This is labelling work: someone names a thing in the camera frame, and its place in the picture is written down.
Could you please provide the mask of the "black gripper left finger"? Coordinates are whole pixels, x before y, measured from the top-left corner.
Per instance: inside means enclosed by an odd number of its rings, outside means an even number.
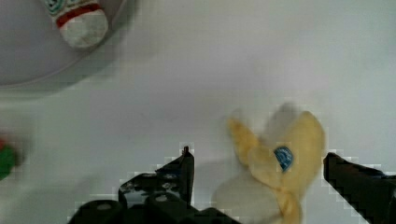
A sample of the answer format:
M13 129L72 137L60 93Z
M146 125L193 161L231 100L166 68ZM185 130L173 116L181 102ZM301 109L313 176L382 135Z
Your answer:
M152 173L136 175L118 199L84 203L67 224L240 224L220 210L191 205L194 157L188 147Z

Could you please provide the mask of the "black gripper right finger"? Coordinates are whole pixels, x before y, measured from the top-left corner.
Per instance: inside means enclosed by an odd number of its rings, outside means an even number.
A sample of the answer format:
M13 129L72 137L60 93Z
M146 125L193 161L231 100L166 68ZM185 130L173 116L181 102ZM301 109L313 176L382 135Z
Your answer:
M344 160L323 159L324 179L370 224L396 224L395 175Z

